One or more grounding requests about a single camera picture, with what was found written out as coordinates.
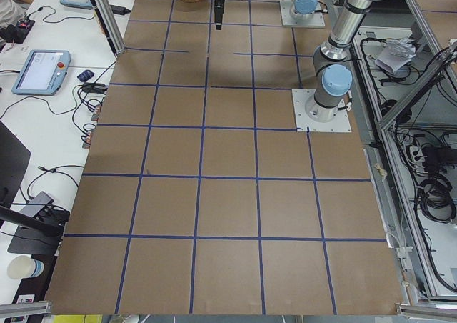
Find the cardboard surface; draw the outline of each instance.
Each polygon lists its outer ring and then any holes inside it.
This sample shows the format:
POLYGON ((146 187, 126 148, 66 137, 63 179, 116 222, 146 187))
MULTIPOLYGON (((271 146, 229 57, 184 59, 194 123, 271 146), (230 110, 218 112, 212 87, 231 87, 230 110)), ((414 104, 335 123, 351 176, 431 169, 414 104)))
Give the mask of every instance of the cardboard surface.
POLYGON ((290 89, 315 86, 327 35, 284 29, 277 1, 227 0, 231 24, 215 31, 209 0, 136 0, 54 313, 394 313, 355 122, 341 135, 294 125, 290 89))

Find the blue small object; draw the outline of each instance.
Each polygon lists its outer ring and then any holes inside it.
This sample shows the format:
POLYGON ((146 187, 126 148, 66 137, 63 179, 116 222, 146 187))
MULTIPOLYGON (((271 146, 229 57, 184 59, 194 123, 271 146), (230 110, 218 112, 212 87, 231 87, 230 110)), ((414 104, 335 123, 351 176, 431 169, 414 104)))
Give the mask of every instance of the blue small object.
POLYGON ((317 7, 317 0, 295 0, 295 11, 299 14, 312 14, 317 7))
POLYGON ((91 77, 93 77, 95 74, 92 72, 92 71, 89 71, 88 69, 86 69, 85 71, 83 71, 81 74, 79 74, 77 76, 77 78, 79 79, 79 81, 81 82, 86 82, 87 80, 89 80, 91 77))
POLYGON ((334 64, 325 69, 322 85, 331 96, 343 96, 352 85, 352 73, 343 65, 334 64))

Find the plug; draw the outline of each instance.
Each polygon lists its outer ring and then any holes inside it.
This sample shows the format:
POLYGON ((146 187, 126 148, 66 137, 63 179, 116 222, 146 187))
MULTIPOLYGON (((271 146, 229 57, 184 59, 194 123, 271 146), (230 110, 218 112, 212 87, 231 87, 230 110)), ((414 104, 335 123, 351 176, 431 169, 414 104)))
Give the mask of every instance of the plug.
POLYGON ((124 14, 129 14, 131 12, 131 10, 126 9, 123 6, 110 5, 110 7, 114 14, 119 14, 121 16, 123 16, 124 14))

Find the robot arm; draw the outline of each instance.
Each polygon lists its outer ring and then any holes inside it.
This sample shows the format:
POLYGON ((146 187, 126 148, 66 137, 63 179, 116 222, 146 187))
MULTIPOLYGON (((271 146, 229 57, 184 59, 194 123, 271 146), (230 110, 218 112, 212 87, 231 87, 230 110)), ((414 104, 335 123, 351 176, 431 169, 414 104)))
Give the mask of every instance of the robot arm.
POLYGON ((318 86, 306 103, 306 112, 316 121, 332 120, 341 98, 351 87, 352 75, 341 62, 348 56, 348 48, 372 1, 377 0, 346 0, 328 40, 313 55, 318 86))

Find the paper cup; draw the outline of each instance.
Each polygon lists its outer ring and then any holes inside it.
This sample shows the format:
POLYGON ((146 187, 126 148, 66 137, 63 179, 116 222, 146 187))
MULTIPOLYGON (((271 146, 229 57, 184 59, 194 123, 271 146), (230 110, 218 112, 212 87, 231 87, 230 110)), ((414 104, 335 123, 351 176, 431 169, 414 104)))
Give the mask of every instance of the paper cup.
POLYGON ((6 273, 12 279, 35 278, 39 276, 44 270, 44 263, 21 255, 13 259, 9 265, 6 273))

